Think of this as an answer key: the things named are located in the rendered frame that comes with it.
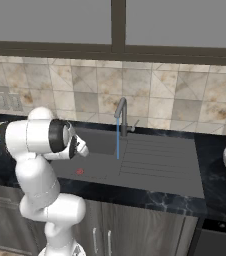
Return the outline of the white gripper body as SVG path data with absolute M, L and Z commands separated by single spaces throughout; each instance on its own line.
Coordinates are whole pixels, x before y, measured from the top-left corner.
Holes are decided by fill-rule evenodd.
M 86 142 L 78 135 L 75 135 L 74 138 L 75 138 L 74 152 L 76 154 L 81 155 L 82 157 L 87 157 L 89 154 L 89 149 L 87 147 Z

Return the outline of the dark grey faucet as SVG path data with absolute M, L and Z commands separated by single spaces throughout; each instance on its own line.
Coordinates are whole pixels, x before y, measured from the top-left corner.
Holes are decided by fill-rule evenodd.
M 122 124 L 121 124 L 121 136 L 126 137 L 127 136 L 127 100 L 125 97 L 122 97 L 118 103 L 117 109 L 114 114 L 115 118 L 122 118 Z

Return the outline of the grey faucet lever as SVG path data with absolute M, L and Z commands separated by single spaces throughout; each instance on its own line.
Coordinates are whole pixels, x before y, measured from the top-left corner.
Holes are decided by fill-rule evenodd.
M 136 125 L 139 123 L 139 119 L 130 127 L 130 131 L 131 132 L 134 132 L 135 131 L 135 128 L 136 128 Z

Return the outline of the dark grey sink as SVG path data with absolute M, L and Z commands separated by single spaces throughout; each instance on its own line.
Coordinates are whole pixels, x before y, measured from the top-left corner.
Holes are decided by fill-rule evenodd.
M 202 199 L 204 192 L 192 139 L 78 128 L 89 155 L 51 163 L 57 176 Z

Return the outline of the blue water stream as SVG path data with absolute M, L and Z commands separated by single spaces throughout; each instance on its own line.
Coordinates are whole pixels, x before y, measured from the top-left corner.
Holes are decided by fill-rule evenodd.
M 119 118 L 116 118 L 116 158 L 119 160 Z

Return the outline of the grey wood cabinet door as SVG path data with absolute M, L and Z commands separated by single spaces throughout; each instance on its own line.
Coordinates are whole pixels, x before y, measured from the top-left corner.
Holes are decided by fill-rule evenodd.
M 101 234 L 101 207 L 100 203 L 86 200 L 86 214 L 83 220 L 73 227 L 73 234 L 77 242 L 83 247 L 86 256 L 104 256 Z M 94 254 L 92 230 L 96 227 L 97 255 Z
M 105 256 L 176 256 L 184 217 L 111 203 L 102 204 Z

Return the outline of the grey wood drawer cabinet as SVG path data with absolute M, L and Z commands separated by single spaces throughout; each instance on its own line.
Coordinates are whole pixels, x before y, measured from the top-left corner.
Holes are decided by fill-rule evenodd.
M 19 188 L 0 186 L 0 250 L 38 256 L 41 249 L 30 220 L 19 210 L 23 192 Z

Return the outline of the brown framed window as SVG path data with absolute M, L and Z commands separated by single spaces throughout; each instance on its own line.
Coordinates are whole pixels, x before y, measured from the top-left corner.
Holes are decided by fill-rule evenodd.
M 226 0 L 0 0 L 0 55 L 226 65 Z

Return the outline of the dark dishwasher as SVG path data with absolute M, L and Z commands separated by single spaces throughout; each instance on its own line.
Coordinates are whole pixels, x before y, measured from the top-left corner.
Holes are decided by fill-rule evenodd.
M 200 218 L 187 256 L 226 256 L 226 222 Z

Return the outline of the grey wall outlet plate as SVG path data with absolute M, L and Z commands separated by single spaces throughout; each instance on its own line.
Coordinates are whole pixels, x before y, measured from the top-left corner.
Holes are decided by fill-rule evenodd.
M 0 110 L 23 111 L 18 93 L 11 93 L 8 87 L 0 86 Z

